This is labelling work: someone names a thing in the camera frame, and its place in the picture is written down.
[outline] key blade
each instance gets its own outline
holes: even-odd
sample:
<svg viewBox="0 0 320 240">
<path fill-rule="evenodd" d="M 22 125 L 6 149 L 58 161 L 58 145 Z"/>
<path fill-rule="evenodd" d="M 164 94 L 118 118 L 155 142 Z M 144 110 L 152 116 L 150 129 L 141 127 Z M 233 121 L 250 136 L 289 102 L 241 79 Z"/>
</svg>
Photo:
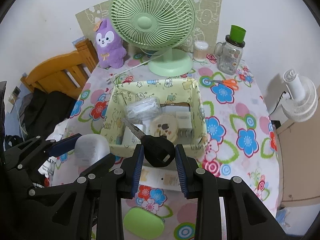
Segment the key blade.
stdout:
<svg viewBox="0 0 320 240">
<path fill-rule="evenodd" d="M 130 123 L 127 119 L 122 118 L 121 121 L 124 122 L 125 125 L 129 127 L 130 131 L 131 131 L 139 140 L 141 140 L 142 137 L 144 137 L 144 136 L 146 135 L 143 131 L 141 131 L 138 127 L 136 127 L 135 125 L 133 125 L 132 123 Z"/>
</svg>

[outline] fan base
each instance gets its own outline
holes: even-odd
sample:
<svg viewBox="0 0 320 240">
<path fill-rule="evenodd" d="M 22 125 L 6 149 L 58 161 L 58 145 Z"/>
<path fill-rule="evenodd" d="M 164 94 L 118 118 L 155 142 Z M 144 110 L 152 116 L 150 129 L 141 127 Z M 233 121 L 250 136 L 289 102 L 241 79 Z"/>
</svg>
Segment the fan base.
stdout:
<svg viewBox="0 0 320 240">
<path fill-rule="evenodd" d="M 180 49 L 170 50 L 172 50 L 172 57 L 163 55 L 155 58 L 158 53 L 151 57 L 148 66 L 152 73 L 163 77 L 176 77 L 188 73 L 192 69 L 193 61 L 188 53 Z"/>
</svg>

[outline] glass mason jar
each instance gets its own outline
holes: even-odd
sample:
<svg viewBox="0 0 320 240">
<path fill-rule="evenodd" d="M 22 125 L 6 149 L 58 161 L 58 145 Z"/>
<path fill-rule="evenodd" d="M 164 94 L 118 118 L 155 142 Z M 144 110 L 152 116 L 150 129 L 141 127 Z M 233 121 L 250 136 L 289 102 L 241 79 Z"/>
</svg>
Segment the glass mason jar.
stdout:
<svg viewBox="0 0 320 240">
<path fill-rule="evenodd" d="M 226 36 L 225 42 L 218 42 L 214 49 L 217 58 L 217 68 L 221 72 L 229 75 L 236 73 L 240 63 L 245 42 L 238 43 Z"/>
</svg>

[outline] white fan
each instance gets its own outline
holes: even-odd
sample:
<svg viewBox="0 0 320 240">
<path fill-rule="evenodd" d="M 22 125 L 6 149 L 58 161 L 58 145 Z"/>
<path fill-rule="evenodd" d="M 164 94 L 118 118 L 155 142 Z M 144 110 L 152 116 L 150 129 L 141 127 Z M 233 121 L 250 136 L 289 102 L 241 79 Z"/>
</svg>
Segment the white fan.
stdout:
<svg viewBox="0 0 320 240">
<path fill-rule="evenodd" d="M 283 74 L 290 97 L 284 97 L 281 107 L 289 119 L 304 122 L 313 116 L 318 106 L 314 83 L 307 77 L 299 76 L 293 69 Z"/>
</svg>

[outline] screw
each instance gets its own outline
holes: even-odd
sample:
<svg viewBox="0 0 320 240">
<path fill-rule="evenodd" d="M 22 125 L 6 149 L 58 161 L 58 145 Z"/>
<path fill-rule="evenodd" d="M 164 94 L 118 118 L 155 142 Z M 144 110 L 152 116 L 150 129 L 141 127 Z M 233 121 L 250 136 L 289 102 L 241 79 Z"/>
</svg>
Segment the screw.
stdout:
<svg viewBox="0 0 320 240">
<path fill-rule="evenodd" d="M 36 194 L 34 189 L 29 190 L 29 195 L 30 196 L 34 196 Z"/>
<path fill-rule="evenodd" d="M 82 184 L 82 183 L 85 183 L 86 180 L 87 180 L 87 179 L 86 179 L 85 177 L 79 177 L 79 178 L 77 179 L 77 182 L 80 183 L 80 184 Z"/>
<path fill-rule="evenodd" d="M 123 173 L 123 169 L 117 168 L 117 169 L 115 169 L 113 172 L 114 172 L 115 174 L 117 174 L 117 175 L 120 175 L 120 174 Z"/>
<path fill-rule="evenodd" d="M 96 175 L 94 175 L 93 173 L 90 173 L 90 174 L 88 175 L 88 178 L 89 178 L 89 179 L 95 179 L 95 177 L 96 177 Z"/>
<path fill-rule="evenodd" d="M 240 177 L 238 177 L 238 176 L 234 176 L 234 177 L 233 177 L 233 181 L 234 181 L 235 183 L 241 183 L 241 182 L 242 182 L 242 179 L 241 179 Z"/>
<path fill-rule="evenodd" d="M 203 169 L 203 168 L 198 168 L 198 169 L 196 169 L 196 173 L 198 173 L 198 174 L 204 174 L 204 173 L 205 173 L 205 169 Z"/>
</svg>

